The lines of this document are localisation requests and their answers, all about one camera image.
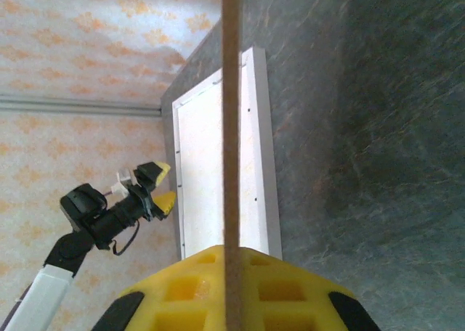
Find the white panel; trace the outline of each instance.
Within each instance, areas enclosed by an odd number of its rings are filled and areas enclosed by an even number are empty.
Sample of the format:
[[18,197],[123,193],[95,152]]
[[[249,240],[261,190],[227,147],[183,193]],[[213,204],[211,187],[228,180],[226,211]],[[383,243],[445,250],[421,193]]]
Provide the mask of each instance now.
[[[264,52],[259,54],[262,55],[264,65]],[[263,143],[272,141],[269,99],[267,92],[259,95],[257,91],[259,87],[267,90],[267,83],[262,86],[255,83],[255,57],[252,49],[243,54],[240,109],[240,245],[280,258],[275,178],[268,182],[271,184],[264,184],[265,167],[262,163],[263,153],[266,153],[266,160],[272,161],[266,165],[266,170],[274,173],[272,144]],[[260,78],[261,81],[267,80],[265,66],[262,66]],[[266,104],[258,105],[257,97],[265,100]],[[221,71],[207,78],[173,104],[179,226],[181,241],[185,245],[183,257],[223,243],[221,104]],[[265,107],[265,110],[260,112],[260,107]],[[260,124],[259,118],[268,124]],[[267,127],[267,131],[260,129],[261,126]],[[266,151],[262,150],[262,145],[266,145]],[[271,231],[268,222],[273,224]],[[270,240],[274,242],[271,253]]]

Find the orange floral wallpaper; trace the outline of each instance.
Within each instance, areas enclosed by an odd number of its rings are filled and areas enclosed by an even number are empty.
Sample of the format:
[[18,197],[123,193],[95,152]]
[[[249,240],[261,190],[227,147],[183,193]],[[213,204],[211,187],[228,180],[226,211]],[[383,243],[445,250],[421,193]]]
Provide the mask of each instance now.
[[0,0],[0,94],[159,104],[220,0]]
[[[89,182],[107,192],[116,171],[164,161],[161,120],[0,113],[0,320],[32,282],[54,242],[71,230],[60,197]],[[168,190],[162,183],[160,192]],[[110,196],[113,204],[116,196]],[[124,244],[132,229],[120,234]],[[92,250],[50,330],[90,330],[125,287],[177,260],[174,223],[141,221],[120,257]]]

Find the gray marble wall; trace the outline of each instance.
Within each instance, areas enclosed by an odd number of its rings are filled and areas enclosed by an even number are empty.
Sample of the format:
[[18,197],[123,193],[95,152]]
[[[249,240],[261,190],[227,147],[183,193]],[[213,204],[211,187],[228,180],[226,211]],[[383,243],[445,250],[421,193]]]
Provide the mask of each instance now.
[[[284,260],[353,290],[383,330],[464,330],[464,15],[465,0],[244,0]],[[172,164],[171,102],[221,67],[220,37],[162,99]]]

